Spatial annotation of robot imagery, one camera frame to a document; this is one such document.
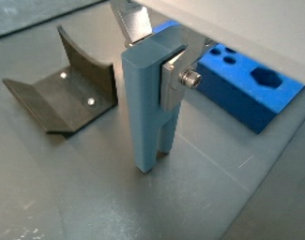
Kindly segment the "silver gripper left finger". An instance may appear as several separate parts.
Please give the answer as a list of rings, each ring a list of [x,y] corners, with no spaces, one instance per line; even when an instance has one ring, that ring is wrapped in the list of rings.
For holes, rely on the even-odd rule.
[[[148,8],[133,0],[110,0],[113,14],[117,19],[126,47],[153,34],[153,26]]]

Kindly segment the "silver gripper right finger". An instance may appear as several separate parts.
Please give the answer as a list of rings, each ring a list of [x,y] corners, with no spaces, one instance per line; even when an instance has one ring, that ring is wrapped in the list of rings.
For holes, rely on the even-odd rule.
[[[179,40],[184,48],[163,65],[161,70],[161,106],[171,111],[181,102],[185,88],[196,88],[201,75],[195,65],[204,53],[217,42],[192,29],[179,30]]]

